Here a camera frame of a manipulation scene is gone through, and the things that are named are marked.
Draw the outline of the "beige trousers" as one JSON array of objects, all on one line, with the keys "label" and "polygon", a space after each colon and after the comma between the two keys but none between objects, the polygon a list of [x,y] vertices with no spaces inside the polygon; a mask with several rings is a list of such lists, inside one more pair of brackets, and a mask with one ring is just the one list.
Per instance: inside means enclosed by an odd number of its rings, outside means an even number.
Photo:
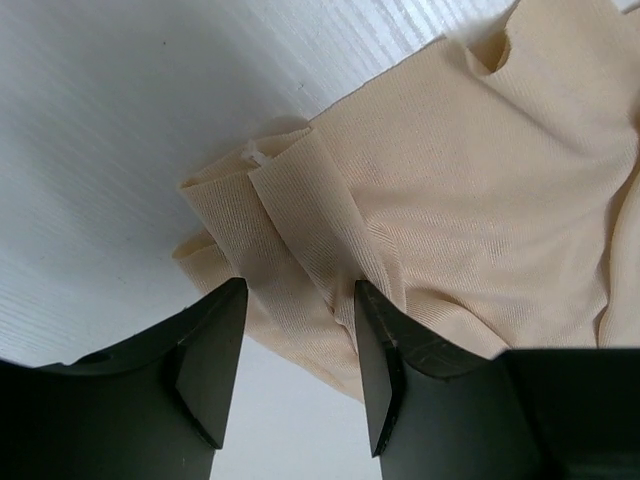
[{"label": "beige trousers", "polygon": [[522,1],[181,185],[174,260],[250,290],[247,334],[352,398],[354,286],[473,353],[639,342],[639,14]]}]

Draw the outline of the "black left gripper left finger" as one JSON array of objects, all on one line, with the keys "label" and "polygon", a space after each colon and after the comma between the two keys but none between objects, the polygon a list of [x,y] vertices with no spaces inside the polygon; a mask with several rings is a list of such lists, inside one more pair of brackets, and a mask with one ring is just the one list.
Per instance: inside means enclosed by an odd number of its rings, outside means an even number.
[{"label": "black left gripper left finger", "polygon": [[70,365],[1,365],[5,479],[206,479],[222,448],[248,288],[194,305]]}]

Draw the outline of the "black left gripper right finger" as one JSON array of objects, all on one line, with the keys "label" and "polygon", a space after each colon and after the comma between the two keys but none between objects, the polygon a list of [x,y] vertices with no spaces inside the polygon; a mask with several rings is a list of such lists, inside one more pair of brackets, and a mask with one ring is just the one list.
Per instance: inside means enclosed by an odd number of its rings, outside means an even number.
[{"label": "black left gripper right finger", "polygon": [[639,353],[509,350],[481,358],[354,292],[372,455],[386,479],[635,479]]}]

